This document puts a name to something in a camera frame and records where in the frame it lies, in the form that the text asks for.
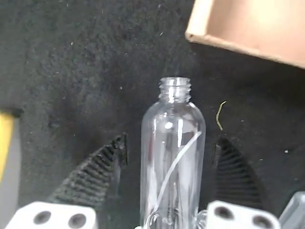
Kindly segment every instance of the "dark fabric surface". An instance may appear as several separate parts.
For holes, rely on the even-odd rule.
[[[20,106],[20,205],[44,200],[89,153],[125,131],[130,164],[121,198],[101,225],[138,224],[140,126],[168,74],[191,78],[207,123],[201,207],[209,155],[228,137],[246,156],[278,215],[305,189],[305,71],[184,38],[190,0],[3,0],[0,103]],[[215,122],[219,104],[221,132]]]

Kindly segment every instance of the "bottle opening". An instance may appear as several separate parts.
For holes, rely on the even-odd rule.
[[[190,81],[191,80],[186,77],[164,77],[161,79],[161,85],[190,87]]]
[[[161,79],[159,98],[166,102],[188,102],[191,84],[189,78],[165,77]]]

